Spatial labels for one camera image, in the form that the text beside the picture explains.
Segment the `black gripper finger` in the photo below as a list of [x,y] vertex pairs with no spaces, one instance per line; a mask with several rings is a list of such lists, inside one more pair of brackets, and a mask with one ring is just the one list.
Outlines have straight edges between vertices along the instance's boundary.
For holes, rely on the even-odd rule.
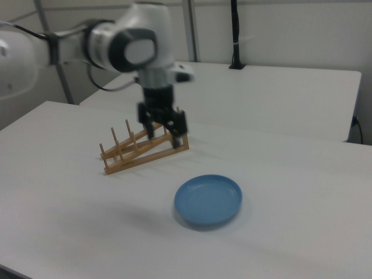
[[166,117],[164,126],[171,134],[173,149],[177,149],[180,146],[180,138],[188,132],[185,112],[171,110]]
[[153,108],[146,106],[143,102],[138,103],[138,121],[143,125],[144,130],[147,132],[148,139],[151,140],[154,137],[153,129]]

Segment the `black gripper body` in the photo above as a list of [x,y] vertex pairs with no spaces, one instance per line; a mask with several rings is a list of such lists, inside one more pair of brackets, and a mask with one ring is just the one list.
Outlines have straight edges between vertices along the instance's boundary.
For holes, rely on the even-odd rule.
[[152,117],[170,117],[173,114],[174,87],[144,88],[144,104]]

